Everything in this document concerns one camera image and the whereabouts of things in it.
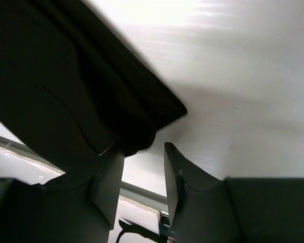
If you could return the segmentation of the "black skirt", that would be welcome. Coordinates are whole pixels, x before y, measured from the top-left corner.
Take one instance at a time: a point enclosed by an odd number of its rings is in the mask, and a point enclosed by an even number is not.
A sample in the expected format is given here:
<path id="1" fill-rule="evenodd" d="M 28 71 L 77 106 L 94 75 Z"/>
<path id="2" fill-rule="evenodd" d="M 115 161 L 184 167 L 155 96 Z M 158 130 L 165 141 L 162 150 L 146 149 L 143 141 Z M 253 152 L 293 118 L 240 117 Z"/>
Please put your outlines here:
<path id="1" fill-rule="evenodd" d="M 130 156 L 184 104 L 82 1 L 0 1 L 0 122 L 44 159 Z"/>

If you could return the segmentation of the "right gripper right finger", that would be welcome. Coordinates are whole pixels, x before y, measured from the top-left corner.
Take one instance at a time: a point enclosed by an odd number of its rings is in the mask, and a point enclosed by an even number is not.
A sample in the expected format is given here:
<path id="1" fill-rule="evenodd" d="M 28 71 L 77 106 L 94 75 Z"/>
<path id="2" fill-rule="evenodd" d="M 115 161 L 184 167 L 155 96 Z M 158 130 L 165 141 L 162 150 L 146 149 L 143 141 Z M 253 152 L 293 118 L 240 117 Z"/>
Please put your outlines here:
<path id="1" fill-rule="evenodd" d="M 172 228 L 224 228 L 225 183 L 189 161 L 173 143 L 164 145 L 169 223 Z"/>

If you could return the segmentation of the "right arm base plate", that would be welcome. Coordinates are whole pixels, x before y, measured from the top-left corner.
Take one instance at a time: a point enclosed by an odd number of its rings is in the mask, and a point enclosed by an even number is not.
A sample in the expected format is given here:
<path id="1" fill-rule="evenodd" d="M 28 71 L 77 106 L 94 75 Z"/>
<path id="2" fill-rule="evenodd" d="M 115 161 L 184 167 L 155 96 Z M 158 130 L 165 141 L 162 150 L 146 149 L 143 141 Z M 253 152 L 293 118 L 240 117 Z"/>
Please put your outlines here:
<path id="1" fill-rule="evenodd" d="M 159 235 L 164 242 L 175 243 L 174 235 L 171 233 L 169 214 L 164 211 L 160 212 Z"/>

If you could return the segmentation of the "aluminium frame rail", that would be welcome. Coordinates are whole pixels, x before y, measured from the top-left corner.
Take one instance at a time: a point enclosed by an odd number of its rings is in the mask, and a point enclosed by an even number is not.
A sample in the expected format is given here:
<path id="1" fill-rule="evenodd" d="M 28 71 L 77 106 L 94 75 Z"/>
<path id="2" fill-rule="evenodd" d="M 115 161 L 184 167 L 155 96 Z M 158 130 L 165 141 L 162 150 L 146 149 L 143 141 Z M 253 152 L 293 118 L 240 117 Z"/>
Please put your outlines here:
<path id="1" fill-rule="evenodd" d="M 38 155 L 28 146 L 0 136 L 0 176 L 20 179 L 30 184 L 46 183 L 62 172 L 72 172 L 82 163 L 67 159 L 72 153 L 49 155 L 49 160 Z"/>

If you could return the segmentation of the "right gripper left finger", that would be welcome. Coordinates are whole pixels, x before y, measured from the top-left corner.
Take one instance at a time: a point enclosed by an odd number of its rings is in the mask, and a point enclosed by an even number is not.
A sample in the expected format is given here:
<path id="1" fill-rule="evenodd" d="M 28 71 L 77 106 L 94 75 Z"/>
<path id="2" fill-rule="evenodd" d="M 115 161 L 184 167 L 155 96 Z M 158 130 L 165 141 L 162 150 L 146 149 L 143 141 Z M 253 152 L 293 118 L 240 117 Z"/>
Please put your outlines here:
<path id="1" fill-rule="evenodd" d="M 57 190 L 48 183 L 38 187 L 39 205 L 34 212 L 39 229 L 45 230 L 111 230 L 113 228 L 124 154 L 109 149 L 63 176 L 80 175 L 81 184 L 73 189 Z"/>

